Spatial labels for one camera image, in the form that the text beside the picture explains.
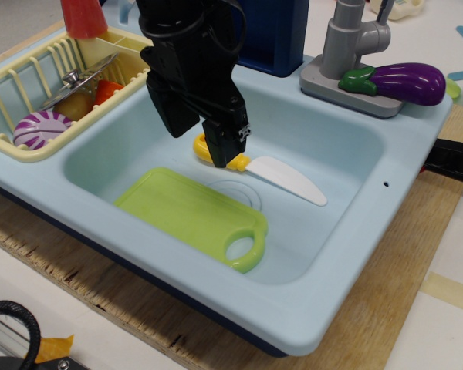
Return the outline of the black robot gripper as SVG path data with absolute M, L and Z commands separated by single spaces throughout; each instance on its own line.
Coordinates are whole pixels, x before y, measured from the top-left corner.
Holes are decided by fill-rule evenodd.
M 251 133 L 232 70 L 245 41 L 237 1 L 138 1 L 139 26 L 152 44 L 147 88 L 168 132 L 182 136 L 200 119 L 217 168 L 245 152 Z

